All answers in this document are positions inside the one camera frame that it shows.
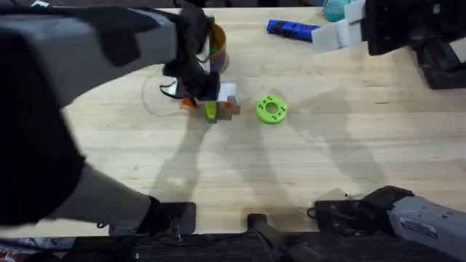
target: green ring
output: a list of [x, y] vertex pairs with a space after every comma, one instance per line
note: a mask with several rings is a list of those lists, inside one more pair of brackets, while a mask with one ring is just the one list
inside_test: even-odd
[[[277, 105], [277, 112], [269, 113], [266, 109], [269, 104]], [[262, 122], [266, 124], [278, 124], [285, 118], [288, 107], [282, 98], [276, 95], [267, 95], [257, 102], [256, 112]]]

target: yellow block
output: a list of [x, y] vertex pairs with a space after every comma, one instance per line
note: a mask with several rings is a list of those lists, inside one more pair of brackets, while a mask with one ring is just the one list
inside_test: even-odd
[[217, 117], [217, 101], [204, 102], [204, 105], [207, 118], [215, 120], [215, 118]]

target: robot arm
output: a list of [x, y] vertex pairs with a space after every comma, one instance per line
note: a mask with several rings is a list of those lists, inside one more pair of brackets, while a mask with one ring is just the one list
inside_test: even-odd
[[322, 232], [382, 231], [466, 261], [466, 213], [432, 203], [412, 191], [385, 186], [361, 200], [317, 201], [313, 208]]
[[466, 2], [462, 0], [358, 0], [344, 6], [345, 18], [312, 32], [316, 52], [368, 43], [370, 55], [404, 46], [435, 90], [466, 82]]
[[0, 197], [8, 199], [0, 225], [68, 218], [128, 234], [171, 227], [166, 205], [85, 163], [60, 109], [100, 84], [154, 64], [165, 64], [165, 75], [201, 98], [212, 88], [213, 73], [202, 69], [196, 54], [211, 23], [190, 4], [180, 15], [118, 7], [0, 9], [7, 134]]

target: orange block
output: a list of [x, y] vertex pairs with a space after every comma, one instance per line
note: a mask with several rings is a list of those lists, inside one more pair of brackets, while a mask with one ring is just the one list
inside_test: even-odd
[[189, 98], [184, 98], [181, 103], [185, 106], [188, 106], [190, 108], [194, 108], [194, 105], [191, 103]]

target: wooden table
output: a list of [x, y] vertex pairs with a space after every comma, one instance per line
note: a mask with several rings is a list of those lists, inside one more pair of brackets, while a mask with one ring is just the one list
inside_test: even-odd
[[[238, 232], [252, 212], [288, 230], [315, 230], [316, 199], [361, 197], [384, 185], [466, 210], [466, 92], [433, 91], [410, 52], [368, 56], [366, 44], [315, 54], [269, 35], [269, 19], [323, 24], [321, 9], [208, 9], [226, 31], [241, 114], [208, 124], [164, 97], [161, 66], [78, 98], [66, 114], [88, 162], [162, 201], [197, 203], [197, 232]], [[279, 95], [289, 115], [262, 124], [254, 105]], [[104, 235], [73, 221], [2, 236]]]

